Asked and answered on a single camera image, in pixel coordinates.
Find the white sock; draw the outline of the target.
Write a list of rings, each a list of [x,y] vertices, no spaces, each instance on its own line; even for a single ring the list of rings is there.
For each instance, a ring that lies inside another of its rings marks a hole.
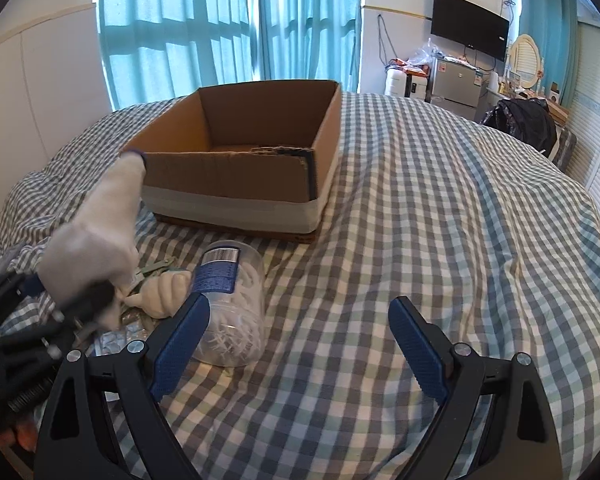
[[[50,237],[36,273],[56,306],[95,282],[113,284],[116,292],[131,284],[140,260],[135,222],[145,174],[142,155],[123,153]]]

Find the silver blister pill pack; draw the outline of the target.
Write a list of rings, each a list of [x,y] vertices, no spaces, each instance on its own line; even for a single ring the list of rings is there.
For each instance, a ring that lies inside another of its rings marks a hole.
[[[121,352],[134,340],[145,341],[155,327],[154,320],[140,309],[122,312],[120,328],[97,335],[94,340],[94,355],[109,356]]]

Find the white squishy toy figure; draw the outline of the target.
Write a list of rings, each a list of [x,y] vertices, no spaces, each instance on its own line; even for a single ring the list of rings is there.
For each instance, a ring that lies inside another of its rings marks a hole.
[[[155,320],[173,318],[188,297],[191,282],[190,271],[166,271],[143,281],[140,291],[124,298],[123,303]]]

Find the grey-green plastic hanger clip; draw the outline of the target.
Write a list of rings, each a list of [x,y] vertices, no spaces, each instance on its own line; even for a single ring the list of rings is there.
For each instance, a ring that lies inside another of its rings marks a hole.
[[[170,270],[170,264],[170,260],[162,260],[140,269],[136,274],[136,287],[122,302],[127,307],[143,310],[152,318],[170,316],[176,297],[176,274]]]

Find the clear plastic floss jar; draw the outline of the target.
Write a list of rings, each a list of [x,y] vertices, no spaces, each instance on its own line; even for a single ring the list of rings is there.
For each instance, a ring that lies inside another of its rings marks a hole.
[[[202,254],[192,291],[204,295],[210,318],[196,360],[243,367],[264,350],[264,265],[257,249],[238,240],[218,240]]]

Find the checkered bed blanket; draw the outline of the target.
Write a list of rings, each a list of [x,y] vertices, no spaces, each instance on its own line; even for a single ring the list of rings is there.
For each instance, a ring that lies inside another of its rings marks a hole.
[[[390,479],[434,401],[389,332],[412,300],[484,356],[530,354],[567,479],[600,479],[600,219],[508,134],[424,102],[347,93],[340,159],[307,245],[258,240],[263,358],[192,364],[166,402],[178,476]]]

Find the brown cardboard box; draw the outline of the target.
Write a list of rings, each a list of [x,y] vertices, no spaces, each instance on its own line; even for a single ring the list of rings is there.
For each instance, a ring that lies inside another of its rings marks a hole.
[[[334,80],[204,87],[124,148],[145,157],[142,199],[157,220],[309,243],[338,166],[341,104]]]

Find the teal window curtain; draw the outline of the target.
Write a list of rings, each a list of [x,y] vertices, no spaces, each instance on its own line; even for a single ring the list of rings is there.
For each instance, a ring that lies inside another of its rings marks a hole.
[[[95,0],[117,110],[257,80],[358,88],[361,0]]]

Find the black bag on chair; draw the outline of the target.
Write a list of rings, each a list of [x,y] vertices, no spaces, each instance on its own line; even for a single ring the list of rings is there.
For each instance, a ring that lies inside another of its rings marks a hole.
[[[546,102],[539,99],[498,101],[484,114],[480,124],[508,133],[545,156],[557,141],[554,119]]]

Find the white wardrobe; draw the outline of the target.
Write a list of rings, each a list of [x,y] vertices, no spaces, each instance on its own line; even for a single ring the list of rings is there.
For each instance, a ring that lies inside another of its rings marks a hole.
[[[578,24],[579,59],[568,129],[576,135],[567,174],[593,197],[600,213],[600,27]]]

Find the silver mini fridge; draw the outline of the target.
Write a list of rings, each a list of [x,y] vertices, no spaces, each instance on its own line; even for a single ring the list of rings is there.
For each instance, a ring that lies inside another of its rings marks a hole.
[[[474,120],[483,74],[463,63],[436,58],[430,74],[429,102]]]

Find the white suitcase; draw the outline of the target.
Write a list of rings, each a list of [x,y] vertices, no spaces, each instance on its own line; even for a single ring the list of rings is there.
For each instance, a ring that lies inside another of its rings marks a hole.
[[[410,76],[398,68],[389,68],[386,73],[386,96],[410,96]]]

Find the oval white vanity mirror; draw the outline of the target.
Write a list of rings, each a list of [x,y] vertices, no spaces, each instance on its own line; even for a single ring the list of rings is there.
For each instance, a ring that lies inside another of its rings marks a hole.
[[[508,50],[509,80],[516,88],[533,90],[543,76],[543,60],[540,50],[528,34],[520,34]]]

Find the teal side curtain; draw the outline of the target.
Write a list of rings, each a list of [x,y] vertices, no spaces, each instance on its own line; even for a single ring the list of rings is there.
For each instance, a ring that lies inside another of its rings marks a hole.
[[[544,58],[541,86],[550,92],[557,84],[559,103],[570,107],[579,57],[577,0],[521,0],[519,32]]]

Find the black wall television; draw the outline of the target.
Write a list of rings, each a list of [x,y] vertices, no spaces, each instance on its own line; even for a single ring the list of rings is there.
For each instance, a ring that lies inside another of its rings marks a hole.
[[[430,32],[504,62],[509,20],[468,0],[432,0]]]

